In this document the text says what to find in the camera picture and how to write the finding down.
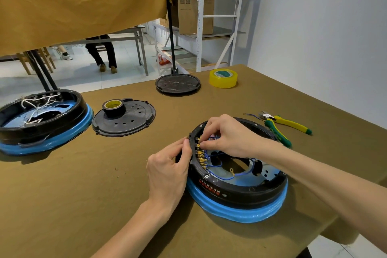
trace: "metal shelving unit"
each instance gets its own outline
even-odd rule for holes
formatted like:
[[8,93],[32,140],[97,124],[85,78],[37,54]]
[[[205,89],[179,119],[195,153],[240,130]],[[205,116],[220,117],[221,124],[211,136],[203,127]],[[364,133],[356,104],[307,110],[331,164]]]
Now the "metal shelving unit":
[[[188,39],[196,40],[196,53],[190,53],[189,51],[181,48],[178,46],[177,39],[174,39],[176,41],[176,46],[175,46],[175,55],[176,55],[176,67],[179,69],[180,73],[192,73],[195,70],[196,72],[199,71],[204,71],[204,70],[212,70],[215,68],[219,67],[224,67],[224,66],[231,66],[233,65],[233,58],[234,58],[234,52],[235,52],[235,42],[236,42],[236,36],[238,33],[238,26],[239,26],[239,16],[240,16],[240,11],[241,11],[241,5],[242,5],[242,0],[236,0],[235,2],[235,8],[234,8],[234,14],[233,15],[203,15],[203,8],[204,8],[204,0],[197,0],[198,1],[198,16],[197,16],[197,33],[196,35],[180,35],[179,34],[179,29],[173,27],[173,35],[176,37],[180,37],[182,39]],[[204,18],[234,18],[233,22],[233,28],[232,30],[230,29],[224,29],[220,27],[214,27],[214,33],[212,35],[203,35],[203,19]],[[160,28],[162,30],[165,30],[169,32],[169,29],[167,27],[164,27],[156,22],[153,22],[153,31],[154,31],[154,40],[155,40],[155,48],[156,48],[156,56],[157,56],[157,66],[159,68],[159,75],[161,74],[161,69],[162,68],[169,68],[170,65],[166,66],[160,66],[159,61],[158,61],[158,54],[161,54],[165,59],[169,60],[172,62],[172,57],[171,57],[171,51],[169,47],[166,47],[168,40],[170,36],[167,38],[167,42],[165,43],[164,46],[162,46],[158,41],[157,41],[157,33],[156,33],[156,28]],[[210,64],[207,61],[202,59],[202,43],[203,40],[208,40],[208,39],[215,39],[215,38],[227,38],[228,41],[218,59],[218,61],[214,64]],[[227,50],[231,47],[231,55],[229,58],[229,61],[227,63],[223,63],[222,60],[227,52]],[[193,67],[192,63],[196,60],[196,68]]]

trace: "sneaker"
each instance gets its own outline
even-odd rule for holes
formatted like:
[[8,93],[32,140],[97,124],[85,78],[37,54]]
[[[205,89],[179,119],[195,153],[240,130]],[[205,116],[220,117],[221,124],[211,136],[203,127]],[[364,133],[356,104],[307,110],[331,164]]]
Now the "sneaker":
[[62,54],[62,55],[60,56],[60,59],[61,59],[61,60],[72,60],[72,57],[71,57],[70,55],[63,55],[63,54]]

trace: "forearm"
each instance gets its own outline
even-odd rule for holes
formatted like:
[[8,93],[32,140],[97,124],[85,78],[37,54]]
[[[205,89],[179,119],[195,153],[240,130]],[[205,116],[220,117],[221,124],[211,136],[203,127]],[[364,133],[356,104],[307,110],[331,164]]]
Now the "forearm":
[[363,236],[387,252],[387,189],[282,145],[262,160],[305,185]]
[[163,208],[145,201],[128,223],[92,258],[136,258],[167,221]]

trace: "black tape roll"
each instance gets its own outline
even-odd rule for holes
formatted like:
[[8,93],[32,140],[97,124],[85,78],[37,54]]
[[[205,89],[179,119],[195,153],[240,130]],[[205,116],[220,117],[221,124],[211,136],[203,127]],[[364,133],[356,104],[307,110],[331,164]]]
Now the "black tape roll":
[[125,111],[125,104],[121,99],[112,99],[102,104],[102,109],[109,118],[122,116]]

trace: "hand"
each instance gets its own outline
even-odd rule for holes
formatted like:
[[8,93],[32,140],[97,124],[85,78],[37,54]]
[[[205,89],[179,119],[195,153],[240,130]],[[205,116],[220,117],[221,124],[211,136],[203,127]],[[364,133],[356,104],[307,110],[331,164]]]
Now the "hand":
[[[173,158],[181,150],[180,161],[175,163]],[[183,196],[191,155],[189,140],[182,138],[148,158],[149,202],[164,212],[164,222]]]
[[[208,141],[211,135],[219,132],[219,139]],[[221,150],[243,158],[261,158],[268,150],[278,148],[277,142],[257,135],[227,114],[208,120],[199,143],[201,149]]]

